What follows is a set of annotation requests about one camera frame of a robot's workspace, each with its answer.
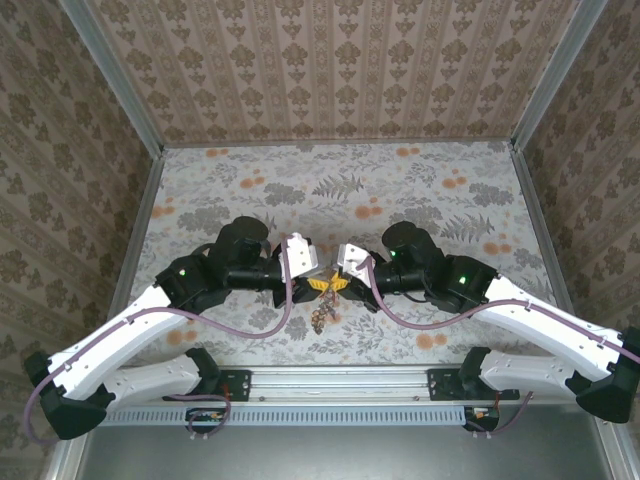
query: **floral wallpaper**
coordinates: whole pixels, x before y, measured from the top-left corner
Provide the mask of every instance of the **floral wallpaper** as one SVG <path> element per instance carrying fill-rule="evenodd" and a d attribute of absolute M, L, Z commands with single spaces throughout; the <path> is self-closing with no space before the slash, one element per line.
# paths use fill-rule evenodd
<path fill-rule="evenodd" d="M 46 453 L 20 427 L 31 352 L 106 319 L 150 158 L 55 1 L 0 2 L 0 478 Z M 38 412 L 34 425 L 51 434 Z"/>
<path fill-rule="evenodd" d="M 609 2 L 525 156 L 578 314 L 639 327 L 639 2 Z"/>
<path fill-rule="evenodd" d="M 382 253 L 384 230 L 410 220 L 428 229 L 445 252 L 479 258 L 553 301 L 506 142 L 168 149 L 164 156 L 135 296 L 171 260 L 213 241 L 235 217 L 249 215 L 268 226 L 274 246 L 293 231 L 312 238 L 328 267 L 321 278 L 331 276 L 341 243 Z M 389 296 L 387 303 L 410 321 L 448 317 L 404 297 Z M 281 314 L 269 292 L 233 292 L 223 306 L 205 312 L 254 332 L 272 328 Z M 536 351 L 480 322 L 418 333 L 327 295 L 294 306 L 285 329 L 269 339 L 246 340 L 189 322 L 137 360 L 159 361 L 194 345 L 227 365 L 458 362 L 474 345 Z"/>
<path fill-rule="evenodd" d="M 507 137 L 578 0 L 90 0 L 166 144 Z"/>

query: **purple cable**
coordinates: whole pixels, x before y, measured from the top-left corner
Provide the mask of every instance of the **purple cable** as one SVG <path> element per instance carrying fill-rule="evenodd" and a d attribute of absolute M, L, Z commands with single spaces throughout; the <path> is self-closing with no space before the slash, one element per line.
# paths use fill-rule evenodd
<path fill-rule="evenodd" d="M 462 320 L 465 320 L 471 317 L 472 315 L 475 315 L 478 312 L 487 310 L 488 308 L 501 307 L 504 305 L 516 305 L 519 307 L 526 307 L 529 310 L 535 310 L 536 312 L 540 312 L 543 315 L 546 315 L 547 317 L 553 320 L 556 320 L 557 322 L 560 322 L 565 327 L 568 327 L 572 330 L 575 330 L 578 333 L 583 334 L 589 340 L 598 342 L 599 344 L 604 345 L 605 347 L 608 347 L 611 350 L 616 351 L 620 355 L 624 355 L 630 360 L 633 360 L 634 362 L 640 364 L 640 357 L 638 355 L 635 355 L 634 353 L 631 353 L 629 350 L 622 348 L 616 345 L 615 343 L 610 342 L 609 340 L 605 339 L 604 337 L 601 337 L 600 335 L 596 335 L 595 333 L 591 332 L 590 330 L 587 330 L 586 328 L 582 328 L 582 327 L 579 327 L 578 325 L 575 325 L 574 323 L 570 322 L 569 320 L 561 317 L 557 313 L 552 312 L 547 308 L 536 305 L 535 303 L 525 302 L 524 300 L 510 299 L 510 300 L 496 300 L 493 302 L 488 302 L 488 303 L 485 303 L 484 305 L 478 305 L 477 307 L 474 307 L 471 310 L 467 310 L 466 312 L 460 315 L 457 315 L 453 318 L 450 318 L 449 320 L 445 320 L 444 322 L 441 322 L 441 323 L 419 325 L 416 323 L 406 322 L 402 320 L 400 317 L 396 316 L 391 310 L 389 310 L 389 307 L 387 307 L 384 304 L 384 301 L 382 300 L 382 296 L 380 295 L 380 291 L 378 290 L 378 286 L 376 285 L 375 275 L 373 272 L 373 259 L 371 258 L 371 256 L 368 256 L 364 260 L 364 262 L 362 262 L 356 268 L 358 270 L 361 270 L 363 268 L 367 269 L 367 273 L 369 274 L 369 279 L 371 280 L 371 290 L 373 291 L 373 296 L 375 297 L 376 302 L 378 302 L 378 306 L 384 313 L 387 314 L 387 316 L 391 320 L 393 320 L 394 322 L 396 322 L 398 325 L 402 327 L 411 328 L 413 330 L 437 330 L 438 328 L 449 327 L 451 325 L 454 325 Z"/>
<path fill-rule="evenodd" d="M 224 402 L 226 408 L 224 411 L 224 415 L 222 416 L 222 420 L 220 420 L 220 423 L 218 423 L 218 425 L 216 425 L 213 430 L 208 432 L 207 435 L 215 435 L 216 433 L 218 433 L 231 416 L 231 402 L 227 397 L 223 397 L 221 395 L 171 395 L 170 398 L 173 398 L 174 400 L 182 400 L 184 402 L 204 402 L 207 400 Z M 211 409 L 203 408 L 201 410 L 196 410 L 195 412 L 193 412 L 193 414 L 189 417 L 189 424 L 187 425 L 187 430 L 189 430 L 189 433 L 195 435 L 196 432 L 193 430 L 194 420 L 198 416 L 200 416 L 200 414 L 210 411 Z"/>
<path fill-rule="evenodd" d="M 284 239 L 284 245 L 282 248 L 282 262 L 284 263 L 284 280 L 285 280 L 285 294 L 286 294 L 286 303 L 285 303 L 285 309 L 284 309 L 284 313 L 282 314 L 282 320 L 280 320 L 280 322 L 278 323 L 278 325 L 275 326 L 275 328 L 269 330 L 268 332 L 263 332 L 263 333 L 248 333 L 248 332 L 242 332 L 240 330 L 236 330 L 235 328 L 232 327 L 228 327 L 226 325 L 223 325 L 221 323 L 216 322 L 215 320 L 211 320 L 210 318 L 206 318 L 200 315 L 196 315 L 195 313 L 191 313 L 191 312 L 185 312 L 182 310 L 178 310 L 176 308 L 169 308 L 169 307 L 154 307 L 154 308 L 146 308 L 144 310 L 140 310 L 139 312 L 134 313 L 133 315 L 129 315 L 126 320 L 123 320 L 120 323 L 117 323 L 111 327 L 109 327 L 107 330 L 105 330 L 104 332 L 100 333 L 96 338 L 94 338 L 93 340 L 91 340 L 89 343 L 87 343 L 84 347 L 82 347 L 80 350 L 78 350 L 76 353 L 74 353 L 69 360 L 67 360 L 65 363 L 63 363 L 62 365 L 60 365 L 58 368 L 56 368 L 53 372 L 51 372 L 49 375 L 47 375 L 37 386 L 36 388 L 33 389 L 33 392 L 31 392 L 31 395 L 29 396 L 29 399 L 27 400 L 27 403 L 24 407 L 24 411 L 22 413 L 22 428 L 24 428 L 24 431 L 27 435 L 27 438 L 29 438 L 29 440 L 31 440 L 32 442 L 38 444 L 38 445 L 53 445 L 54 443 L 56 443 L 59 439 L 58 438 L 49 438 L 49 439 L 42 439 L 42 438 L 38 438 L 38 436 L 35 434 L 35 432 L 33 431 L 33 425 L 31 425 L 31 413 L 33 411 L 33 407 L 35 406 L 36 401 L 38 400 L 38 397 L 40 396 L 40 392 L 42 392 L 42 390 L 44 390 L 44 388 L 49 384 L 49 382 L 52 382 L 58 375 L 60 375 L 64 370 L 65 370 L 65 366 L 68 366 L 69 368 L 71 367 L 71 365 L 73 365 L 75 362 L 78 361 L 78 359 L 84 355 L 85 353 L 87 353 L 89 350 L 91 350 L 93 347 L 95 347 L 98 343 L 100 343 L 102 340 L 104 340 L 105 338 L 107 338 L 109 335 L 111 335 L 113 332 L 115 332 L 116 330 L 124 327 L 125 325 L 129 325 L 129 323 L 133 322 L 135 319 L 143 317 L 145 315 L 149 315 L 151 313 L 173 313 L 175 315 L 182 315 L 183 317 L 189 318 L 191 320 L 198 320 L 199 322 L 203 322 L 207 325 L 211 325 L 212 327 L 215 327 L 219 330 L 222 330 L 223 332 L 227 332 L 231 335 L 236 335 L 239 337 L 243 337 L 243 338 L 250 338 L 250 339 L 254 339 L 254 340 L 259 340 L 259 339 L 263 339 L 263 338 L 267 338 L 270 337 L 272 335 L 275 335 L 276 333 L 278 333 L 280 330 L 282 330 L 282 328 L 285 326 L 285 324 L 287 323 L 287 320 L 289 320 L 289 315 L 291 314 L 291 309 L 293 307 L 293 285 L 292 285 L 292 281 L 291 281 L 291 272 L 289 271 L 289 255 L 287 254 L 287 238 Z M 230 412 L 230 404 L 227 407 L 227 411 Z"/>
<path fill-rule="evenodd" d="M 493 432 L 487 432 L 480 425 L 478 425 L 475 422 L 469 421 L 469 420 L 467 420 L 467 425 L 471 425 L 472 427 L 480 430 L 480 432 L 486 433 L 487 434 L 487 438 L 489 438 L 490 436 L 493 436 L 493 435 L 498 435 L 500 433 L 504 433 L 507 430 L 509 430 L 511 427 L 513 427 L 515 425 L 515 423 L 518 421 L 518 419 L 522 416 L 524 411 L 527 409 L 527 405 L 529 405 L 529 402 L 531 401 L 531 398 L 533 398 L 533 392 L 527 393 L 527 396 L 524 397 L 524 401 L 522 402 L 522 405 L 520 405 L 520 408 L 518 409 L 516 414 L 513 416 L 513 418 L 511 418 L 511 420 L 509 420 L 503 426 L 496 428 Z"/>

